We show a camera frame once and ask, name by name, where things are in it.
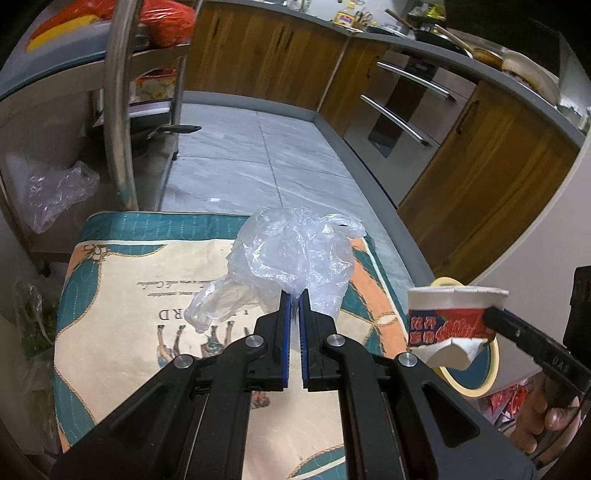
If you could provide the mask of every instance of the red printed paper cup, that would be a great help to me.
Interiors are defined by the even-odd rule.
[[[484,325],[488,307],[504,308],[509,292],[476,286],[408,290],[408,347],[425,364],[465,370],[495,332]]]

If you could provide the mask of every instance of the cabinet handle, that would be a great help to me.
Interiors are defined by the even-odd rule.
[[[279,46],[279,43],[281,43],[281,39],[283,38],[284,31],[285,31],[285,27],[281,27],[281,31],[279,32],[279,38],[277,39],[277,45],[275,45],[276,50],[277,50],[277,47]]]
[[[290,37],[287,39],[287,44],[285,45],[285,49],[287,50],[290,47],[291,39],[294,37],[294,31],[292,30],[290,33]]]
[[[372,61],[369,63],[368,71],[367,71],[367,73],[365,74],[365,76],[366,76],[368,79],[370,79],[370,78],[371,78],[371,75],[369,74],[369,71],[371,70],[371,67],[373,67],[373,66],[374,66],[374,62],[376,62],[376,61],[378,61],[378,60],[379,60],[379,55],[376,55],[376,56],[374,57],[374,59],[373,59],[373,60],[372,60]]]
[[[453,95],[451,93],[449,93],[446,89],[441,88],[436,83],[429,82],[428,80],[424,80],[421,77],[417,77],[416,75],[413,75],[412,73],[407,72],[406,70],[400,69],[398,67],[395,67],[394,65],[390,65],[389,63],[385,63],[383,61],[378,62],[378,67],[383,68],[384,70],[388,70],[389,72],[397,73],[401,77],[405,77],[409,80],[412,80],[413,82],[418,83],[419,85],[427,87],[428,89],[432,90],[433,92],[438,93],[439,95],[445,97],[447,100],[449,100],[452,103],[456,102],[456,99],[453,97]]]
[[[388,110],[387,108],[384,108],[383,106],[374,102],[371,98],[366,97],[365,95],[362,95],[361,99],[365,103],[367,103],[369,106],[375,108],[379,113],[381,113],[388,120],[390,120],[391,122],[395,123],[400,128],[402,128],[402,130],[404,130],[406,133],[408,133],[412,139],[419,142],[423,147],[431,148],[431,144],[427,140],[425,140],[423,137],[421,137],[421,135],[419,135],[417,132],[415,132],[411,128],[411,126],[408,123],[406,123],[404,120],[402,120],[398,115],[396,115],[395,113],[392,113],[390,110]]]
[[[478,106],[478,103],[480,102],[480,100],[474,100],[470,106],[466,109],[466,113],[464,113],[464,116],[462,117],[462,119],[460,120],[460,123],[458,123],[457,127],[456,127],[456,133],[458,135],[461,135],[462,132],[464,130],[462,130],[462,127],[464,126],[464,122],[466,121],[466,119],[468,118],[468,116],[472,113],[472,112],[476,112],[476,107]]]
[[[217,18],[217,21],[216,21],[216,26],[215,26],[215,27],[213,27],[213,35],[212,35],[212,40],[213,40],[213,39],[216,37],[216,35],[217,35],[217,28],[218,28],[219,26],[220,26],[220,18],[218,17],[218,18]]]

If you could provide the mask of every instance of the stainless steel oven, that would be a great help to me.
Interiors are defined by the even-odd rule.
[[[345,141],[398,206],[445,140],[476,85],[393,51],[377,66]]]

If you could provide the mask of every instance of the metal bolt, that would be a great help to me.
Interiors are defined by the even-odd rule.
[[[398,356],[398,361],[405,367],[414,367],[418,362],[417,357],[410,352],[401,353]]]
[[[173,363],[176,368],[187,368],[193,363],[193,357],[184,353],[174,357]]]
[[[345,344],[345,337],[338,333],[333,333],[326,337],[326,343],[330,346],[343,346]]]
[[[251,348],[256,348],[265,343],[265,339],[260,335],[249,335],[246,337],[246,344]]]

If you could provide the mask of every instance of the red bag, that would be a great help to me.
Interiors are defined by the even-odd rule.
[[[31,40],[62,23],[96,15],[103,20],[113,17],[116,0],[75,0],[51,17],[31,35]],[[174,0],[144,0],[139,21],[148,25],[150,38],[158,47],[171,47],[188,42],[193,36],[195,10]]]

